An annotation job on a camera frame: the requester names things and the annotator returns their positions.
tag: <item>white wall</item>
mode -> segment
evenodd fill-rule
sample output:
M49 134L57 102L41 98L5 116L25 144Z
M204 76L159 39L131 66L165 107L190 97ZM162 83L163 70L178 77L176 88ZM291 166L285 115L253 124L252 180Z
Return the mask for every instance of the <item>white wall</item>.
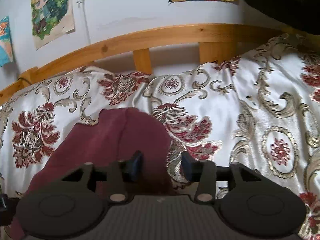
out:
M85 0L78 5L73 0L76 31L66 34L36 50L32 39L30 0L0 0L0 18L9 15L13 50L16 65L0 69L0 89L11 84L18 73L33 66L41 67L58 57L88 45L84 6L91 43L125 33L166 25L189 23L237 23L280 28L281 23L265 16L246 5L225 2L180 2L168 4L168 0ZM166 66L162 70L172 70L172 64L191 68L197 64L198 54L195 44L186 47L164 47L153 49L152 63ZM109 58L99 63L113 71L133 69L130 53Z

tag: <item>maroon cloth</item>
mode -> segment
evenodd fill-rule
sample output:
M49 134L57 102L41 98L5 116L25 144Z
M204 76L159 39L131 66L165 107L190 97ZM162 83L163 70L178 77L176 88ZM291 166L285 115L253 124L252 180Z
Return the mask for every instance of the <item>maroon cloth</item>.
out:
M135 108L102 110L95 126L76 124L67 138L55 150L45 167L37 173L26 192L65 175L86 162L107 166L116 160L127 160L136 150L143 153L142 180L128 192L172 193L165 161L170 137L154 117ZM16 218L11 226L13 240L24 234Z

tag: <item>round joint cover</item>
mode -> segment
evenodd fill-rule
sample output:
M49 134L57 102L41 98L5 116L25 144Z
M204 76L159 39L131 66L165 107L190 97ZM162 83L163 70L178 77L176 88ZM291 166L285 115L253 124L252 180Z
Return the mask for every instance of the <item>round joint cover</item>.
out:
M92 226L102 212L102 200L87 190L28 194L20 200L16 216L29 235L67 238Z
M220 200L220 216L233 229L256 237L283 237L294 233L306 217L298 196L264 183L236 187Z

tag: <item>ribbed gray panel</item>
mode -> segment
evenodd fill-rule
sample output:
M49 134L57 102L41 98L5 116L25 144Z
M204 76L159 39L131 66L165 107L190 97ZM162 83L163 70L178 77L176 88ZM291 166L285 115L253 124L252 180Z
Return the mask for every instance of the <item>ribbed gray panel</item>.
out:
M26 240L38 240L27 236ZM250 240L228 228L213 208L183 196L136 196L112 207L93 230L72 240ZM292 235L283 240L301 240Z

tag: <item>wooden frame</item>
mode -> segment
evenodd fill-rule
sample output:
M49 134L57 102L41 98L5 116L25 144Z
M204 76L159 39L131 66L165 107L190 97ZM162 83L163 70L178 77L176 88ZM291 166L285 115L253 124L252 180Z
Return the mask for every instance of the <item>wooden frame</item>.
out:
M161 27L100 41L71 52L41 68L22 73L18 81L0 91L0 105L17 91L61 72L71 71L98 59L133 51L136 69L152 73L149 48L199 43L200 63L222 62L236 56L238 42L265 43L281 31L237 24L191 24Z

